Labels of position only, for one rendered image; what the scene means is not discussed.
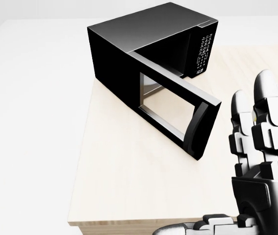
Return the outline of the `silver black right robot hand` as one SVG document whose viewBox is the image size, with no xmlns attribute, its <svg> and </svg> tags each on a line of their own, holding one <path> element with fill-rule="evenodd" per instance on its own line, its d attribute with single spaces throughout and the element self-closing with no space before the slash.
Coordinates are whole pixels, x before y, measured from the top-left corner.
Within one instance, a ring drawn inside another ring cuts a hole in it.
<svg viewBox="0 0 278 235">
<path fill-rule="evenodd" d="M 231 100 L 230 151 L 238 158 L 232 188 L 239 215 L 207 214 L 152 235 L 278 235 L 278 85 L 270 70 L 254 82 L 254 106 L 242 90 Z"/>
</svg>

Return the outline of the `black microwave door with window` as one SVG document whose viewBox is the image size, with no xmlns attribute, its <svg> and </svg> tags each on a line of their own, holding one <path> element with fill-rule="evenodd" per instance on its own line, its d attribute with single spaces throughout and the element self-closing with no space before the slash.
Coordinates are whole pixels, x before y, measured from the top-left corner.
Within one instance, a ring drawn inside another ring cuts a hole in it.
<svg viewBox="0 0 278 235">
<path fill-rule="evenodd" d="M 175 95 L 195 106 L 194 112 L 202 102 L 208 105 L 207 111 L 196 130 L 195 139 L 192 143 L 192 149 L 195 151 L 194 159 L 199 160 L 204 154 L 216 116 L 221 106 L 221 101 L 135 51 L 129 52 L 128 55 L 134 59 L 141 72 L 141 83 L 143 82 L 143 75 L 146 75 L 163 88 L 170 90 Z M 134 109 L 134 111 L 183 149 L 185 134 L 170 125 L 150 108 L 143 105 L 142 98 L 140 98 L 140 106 Z"/>
</svg>

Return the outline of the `black microwave oven body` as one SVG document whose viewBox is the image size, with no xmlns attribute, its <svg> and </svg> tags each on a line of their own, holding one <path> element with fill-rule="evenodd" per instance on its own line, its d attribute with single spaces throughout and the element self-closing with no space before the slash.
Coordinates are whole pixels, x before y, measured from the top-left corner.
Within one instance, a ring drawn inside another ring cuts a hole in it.
<svg viewBox="0 0 278 235">
<path fill-rule="evenodd" d="M 165 3 L 87 28 L 96 78 L 131 108 L 140 102 L 136 52 L 173 74 L 195 77 L 207 68 L 218 21 Z"/>
</svg>

